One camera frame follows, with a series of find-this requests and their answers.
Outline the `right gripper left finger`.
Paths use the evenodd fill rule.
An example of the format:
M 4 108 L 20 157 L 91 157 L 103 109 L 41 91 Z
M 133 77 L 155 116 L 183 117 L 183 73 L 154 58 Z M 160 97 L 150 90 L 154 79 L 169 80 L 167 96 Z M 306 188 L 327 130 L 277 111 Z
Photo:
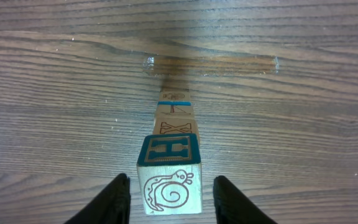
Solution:
M 130 205 L 130 178 L 121 173 L 65 224 L 128 224 Z

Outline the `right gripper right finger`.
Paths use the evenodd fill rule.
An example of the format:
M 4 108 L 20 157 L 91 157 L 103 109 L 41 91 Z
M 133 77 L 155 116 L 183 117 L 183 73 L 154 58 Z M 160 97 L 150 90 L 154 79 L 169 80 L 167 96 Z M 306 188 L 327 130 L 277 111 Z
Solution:
M 214 179 L 213 197 L 217 224 L 277 224 L 223 175 Z

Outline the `red edged patterned block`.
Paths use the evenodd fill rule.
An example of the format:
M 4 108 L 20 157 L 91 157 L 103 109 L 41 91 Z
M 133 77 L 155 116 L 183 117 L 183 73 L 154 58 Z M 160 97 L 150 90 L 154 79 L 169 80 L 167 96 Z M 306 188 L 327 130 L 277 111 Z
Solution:
M 137 173 L 147 215 L 202 212 L 202 166 L 196 134 L 146 136 Z

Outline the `blue edged wooden block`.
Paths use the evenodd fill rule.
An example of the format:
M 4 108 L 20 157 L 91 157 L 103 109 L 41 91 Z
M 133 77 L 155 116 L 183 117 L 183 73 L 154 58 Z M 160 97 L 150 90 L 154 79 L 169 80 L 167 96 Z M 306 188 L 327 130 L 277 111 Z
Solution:
M 194 109 L 188 101 L 158 102 L 156 118 L 194 119 Z

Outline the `blue D wooden block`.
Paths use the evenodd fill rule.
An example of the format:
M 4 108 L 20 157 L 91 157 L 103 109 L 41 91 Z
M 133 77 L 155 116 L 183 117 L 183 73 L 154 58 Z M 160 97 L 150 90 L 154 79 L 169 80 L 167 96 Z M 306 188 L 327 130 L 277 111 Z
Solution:
M 158 100 L 168 102 L 191 101 L 188 91 L 161 91 Z

